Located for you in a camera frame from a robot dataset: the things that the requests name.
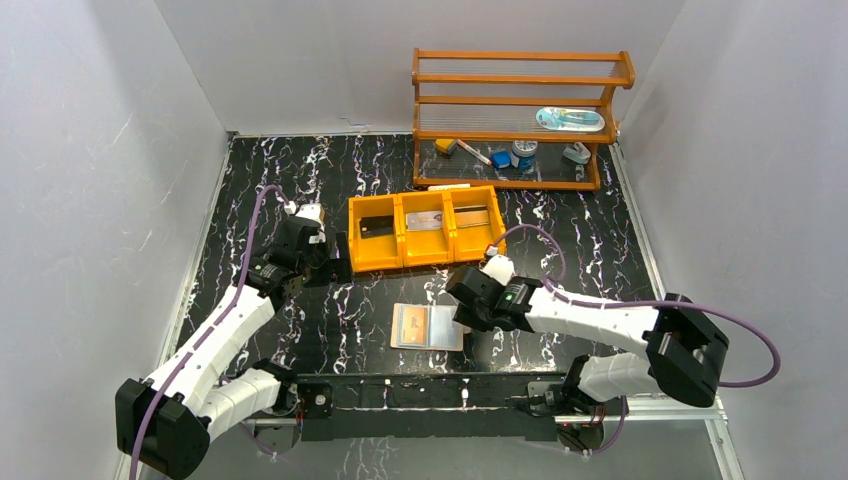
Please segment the silver card in bin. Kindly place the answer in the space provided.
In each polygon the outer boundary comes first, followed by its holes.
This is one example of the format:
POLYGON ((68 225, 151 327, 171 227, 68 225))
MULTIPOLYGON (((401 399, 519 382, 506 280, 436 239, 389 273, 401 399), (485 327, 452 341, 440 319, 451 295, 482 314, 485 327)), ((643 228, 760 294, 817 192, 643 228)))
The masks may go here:
POLYGON ((405 214, 406 230, 411 232, 436 231, 443 227, 441 210, 418 211, 405 214))

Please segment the white marker pen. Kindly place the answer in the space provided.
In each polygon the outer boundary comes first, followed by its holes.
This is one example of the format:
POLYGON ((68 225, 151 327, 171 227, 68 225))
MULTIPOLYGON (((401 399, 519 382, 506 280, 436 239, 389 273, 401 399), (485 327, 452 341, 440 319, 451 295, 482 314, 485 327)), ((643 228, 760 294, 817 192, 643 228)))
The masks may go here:
POLYGON ((458 144, 461 148, 463 148, 465 151, 467 151, 469 154, 471 154, 474 158, 476 158, 477 160, 479 160, 480 162, 482 162, 483 164, 488 165, 488 166, 492 166, 492 161, 490 160, 490 158, 489 158, 489 157, 487 157, 487 156, 485 156, 485 155, 483 155, 483 154, 482 154, 479 150, 477 150, 476 148, 474 148, 474 147, 470 146, 469 144, 467 144, 465 141, 463 141, 463 140, 461 140, 461 139, 457 139, 457 140, 456 140, 456 143, 457 143, 457 144, 458 144))

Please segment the black card in bin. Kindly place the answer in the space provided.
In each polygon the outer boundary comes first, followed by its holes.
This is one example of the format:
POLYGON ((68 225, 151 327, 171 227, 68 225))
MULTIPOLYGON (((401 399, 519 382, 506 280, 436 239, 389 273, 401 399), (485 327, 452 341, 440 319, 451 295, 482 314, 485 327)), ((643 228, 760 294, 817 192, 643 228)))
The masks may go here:
POLYGON ((394 217, 392 215, 362 217, 359 221, 360 237, 371 239, 394 234, 394 217))

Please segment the beige leather card holder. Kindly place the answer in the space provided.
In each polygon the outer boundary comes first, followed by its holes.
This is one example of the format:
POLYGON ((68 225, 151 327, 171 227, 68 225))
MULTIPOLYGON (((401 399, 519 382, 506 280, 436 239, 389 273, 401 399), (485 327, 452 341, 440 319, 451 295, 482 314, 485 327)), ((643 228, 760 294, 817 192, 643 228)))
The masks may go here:
POLYGON ((464 326, 454 321, 457 307, 395 303, 390 346, 394 349, 458 352, 464 326))

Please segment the blue small box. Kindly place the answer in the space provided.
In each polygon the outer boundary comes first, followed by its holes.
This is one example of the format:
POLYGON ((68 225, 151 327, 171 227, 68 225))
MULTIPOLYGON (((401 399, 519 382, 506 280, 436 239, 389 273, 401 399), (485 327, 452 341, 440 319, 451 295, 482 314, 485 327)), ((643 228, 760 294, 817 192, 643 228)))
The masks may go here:
POLYGON ((493 151, 490 154, 490 161, 497 170, 509 168, 512 166, 511 152, 507 150, 493 151))

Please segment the aluminium frame rail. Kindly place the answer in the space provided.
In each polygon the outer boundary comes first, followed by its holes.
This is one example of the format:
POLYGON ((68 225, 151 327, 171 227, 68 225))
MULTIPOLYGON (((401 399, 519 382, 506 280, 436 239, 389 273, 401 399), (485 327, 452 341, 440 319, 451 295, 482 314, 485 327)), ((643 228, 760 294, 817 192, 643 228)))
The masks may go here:
MULTIPOLYGON (((709 417, 716 409, 715 403, 706 408, 692 407, 680 403, 662 393, 637 394, 627 397, 618 397, 617 399, 621 400, 623 406, 625 406, 627 410, 622 413, 620 420, 616 422, 605 422, 604 427, 607 432, 600 445, 594 448, 583 448, 579 446, 574 439, 560 439, 557 441, 543 442, 561 442, 567 449, 575 453, 592 454, 602 451, 611 444, 612 439, 621 431, 622 421, 629 415, 634 415, 640 420, 665 420, 675 417, 700 419, 709 417)), ((304 423, 302 412, 291 416, 281 416, 268 411, 258 412, 242 423, 232 427, 227 432, 232 430, 242 430, 251 434, 259 443, 261 449, 270 455, 286 452, 295 445, 303 442, 328 442, 303 440, 301 433, 301 428, 304 423)), ((215 440, 221 438, 225 433, 217 437, 215 440)))

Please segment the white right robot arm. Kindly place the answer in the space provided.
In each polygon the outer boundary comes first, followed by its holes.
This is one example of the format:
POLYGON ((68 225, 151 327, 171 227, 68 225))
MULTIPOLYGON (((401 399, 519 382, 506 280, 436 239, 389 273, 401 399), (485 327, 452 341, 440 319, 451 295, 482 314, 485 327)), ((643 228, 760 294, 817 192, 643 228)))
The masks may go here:
POLYGON ((458 303, 455 322, 472 330, 556 333, 619 348, 575 358, 563 384, 531 394, 532 405, 587 414, 614 398, 653 393, 692 407, 714 403, 729 340, 702 313, 628 306, 473 266, 457 269, 446 290, 458 303))

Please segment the brown card in bin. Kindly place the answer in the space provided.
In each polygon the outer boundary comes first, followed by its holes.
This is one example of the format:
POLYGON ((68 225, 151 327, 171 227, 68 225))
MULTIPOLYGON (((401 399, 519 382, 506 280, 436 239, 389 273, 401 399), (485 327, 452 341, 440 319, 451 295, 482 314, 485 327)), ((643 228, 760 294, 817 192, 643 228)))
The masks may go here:
POLYGON ((485 205, 464 206, 454 209, 458 229, 485 226, 490 223, 490 215, 485 205))

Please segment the yellow sponge block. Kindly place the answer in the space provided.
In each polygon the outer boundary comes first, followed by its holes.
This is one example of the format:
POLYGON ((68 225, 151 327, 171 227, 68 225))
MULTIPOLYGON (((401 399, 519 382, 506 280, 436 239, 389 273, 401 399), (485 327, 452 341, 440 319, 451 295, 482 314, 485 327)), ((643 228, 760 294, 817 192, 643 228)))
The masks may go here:
POLYGON ((455 139, 436 139, 434 147, 436 151, 446 157, 449 157, 456 150, 458 143, 455 139))

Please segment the orange wooden shelf rack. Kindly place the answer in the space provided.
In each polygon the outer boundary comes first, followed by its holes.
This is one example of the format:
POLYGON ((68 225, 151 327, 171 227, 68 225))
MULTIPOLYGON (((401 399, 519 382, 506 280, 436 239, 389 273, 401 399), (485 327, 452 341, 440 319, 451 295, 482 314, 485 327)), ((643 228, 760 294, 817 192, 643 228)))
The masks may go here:
POLYGON ((502 189, 596 191, 602 180, 599 149, 616 142, 614 96, 635 84, 630 54, 511 52, 415 49, 413 100, 413 183, 435 187, 468 183, 502 189), (605 119, 593 133, 551 131, 535 119, 542 107, 594 110, 605 119), (515 140, 539 143, 532 169, 497 170, 459 145, 449 157, 436 139, 461 139, 490 158, 511 152, 515 140), (566 146, 584 143, 586 165, 563 157, 566 146))

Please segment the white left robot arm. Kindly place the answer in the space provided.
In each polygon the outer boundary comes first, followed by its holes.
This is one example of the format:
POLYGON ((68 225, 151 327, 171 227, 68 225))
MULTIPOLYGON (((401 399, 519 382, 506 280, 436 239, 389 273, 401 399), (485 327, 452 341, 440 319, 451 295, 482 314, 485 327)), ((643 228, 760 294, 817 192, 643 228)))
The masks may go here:
POLYGON ((353 270, 346 233, 332 240, 320 221, 285 219, 273 241, 248 250, 238 281, 163 365, 128 379, 115 395, 118 449, 170 479, 189 477, 211 443, 252 415, 302 412, 298 376, 269 359, 234 377, 225 372, 242 346, 303 288, 345 284, 353 270))

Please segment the blue white tape roll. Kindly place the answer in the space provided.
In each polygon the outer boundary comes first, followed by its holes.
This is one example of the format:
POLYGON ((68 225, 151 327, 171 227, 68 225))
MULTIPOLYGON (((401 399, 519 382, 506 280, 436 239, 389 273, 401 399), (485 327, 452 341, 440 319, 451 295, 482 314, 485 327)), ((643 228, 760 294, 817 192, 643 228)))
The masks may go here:
POLYGON ((533 140, 515 140, 511 146, 511 165, 517 170, 532 169, 539 143, 533 140))

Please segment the right orange bin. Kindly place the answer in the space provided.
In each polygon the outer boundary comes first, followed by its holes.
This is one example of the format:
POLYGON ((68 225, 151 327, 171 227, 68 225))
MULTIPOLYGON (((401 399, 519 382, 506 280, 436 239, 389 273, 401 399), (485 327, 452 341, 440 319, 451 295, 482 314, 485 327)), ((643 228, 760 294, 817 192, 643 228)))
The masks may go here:
POLYGON ((454 260, 482 260, 487 249, 505 231, 497 194, 492 186, 451 189, 448 191, 454 222, 454 260))

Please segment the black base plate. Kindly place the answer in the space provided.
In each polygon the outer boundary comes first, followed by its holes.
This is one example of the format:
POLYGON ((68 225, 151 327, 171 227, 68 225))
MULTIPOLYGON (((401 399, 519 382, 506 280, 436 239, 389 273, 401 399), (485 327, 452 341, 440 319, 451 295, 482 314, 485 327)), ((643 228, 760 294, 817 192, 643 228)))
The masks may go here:
POLYGON ((566 398, 566 377, 551 372, 301 374, 305 441, 366 437, 518 437, 600 445, 605 422, 626 412, 613 398, 598 406, 566 398))

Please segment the left orange bin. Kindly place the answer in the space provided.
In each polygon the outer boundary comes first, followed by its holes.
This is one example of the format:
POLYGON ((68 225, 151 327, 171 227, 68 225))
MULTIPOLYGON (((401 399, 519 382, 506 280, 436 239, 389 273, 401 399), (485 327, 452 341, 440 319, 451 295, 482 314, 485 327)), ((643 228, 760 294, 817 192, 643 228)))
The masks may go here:
POLYGON ((350 197, 349 250, 355 273, 403 265, 396 232, 395 194, 350 197))

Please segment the middle orange bin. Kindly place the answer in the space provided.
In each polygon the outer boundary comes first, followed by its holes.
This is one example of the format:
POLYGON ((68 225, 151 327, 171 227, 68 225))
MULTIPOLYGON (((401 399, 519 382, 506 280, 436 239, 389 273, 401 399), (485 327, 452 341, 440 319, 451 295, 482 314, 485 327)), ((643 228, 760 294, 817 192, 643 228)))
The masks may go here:
POLYGON ((446 191, 405 192, 397 195, 396 214, 399 221, 401 259, 404 267, 449 264, 454 262, 455 229, 449 217, 452 209, 446 191), (406 230, 405 214, 441 210, 443 227, 436 231, 406 230))

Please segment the orange bin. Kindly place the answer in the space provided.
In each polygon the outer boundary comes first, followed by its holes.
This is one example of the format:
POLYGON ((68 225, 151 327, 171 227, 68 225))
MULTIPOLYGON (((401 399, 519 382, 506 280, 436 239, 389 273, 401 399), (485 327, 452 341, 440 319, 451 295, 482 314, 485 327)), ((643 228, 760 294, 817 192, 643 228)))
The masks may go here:
POLYGON ((349 250, 355 273, 403 265, 396 232, 395 194, 350 197, 349 250))
POLYGON ((454 260, 482 260, 487 249, 505 231, 497 194, 492 186, 451 189, 448 191, 454 222, 454 260))
POLYGON ((449 264, 454 262, 455 229, 449 217, 452 209, 446 191, 405 192, 397 195, 396 214, 399 221, 401 259, 404 267, 449 264), (436 231, 406 230, 405 214, 441 210, 443 227, 436 231))

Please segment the blue packaged item on shelf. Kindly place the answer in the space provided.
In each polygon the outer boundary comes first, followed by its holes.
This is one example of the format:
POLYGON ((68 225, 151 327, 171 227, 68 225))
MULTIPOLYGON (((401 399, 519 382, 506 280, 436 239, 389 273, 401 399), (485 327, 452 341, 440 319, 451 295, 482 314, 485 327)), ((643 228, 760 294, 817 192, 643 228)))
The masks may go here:
POLYGON ((541 127, 560 132, 593 133, 606 126, 605 119, 597 111, 566 107, 542 107, 535 119, 541 127))

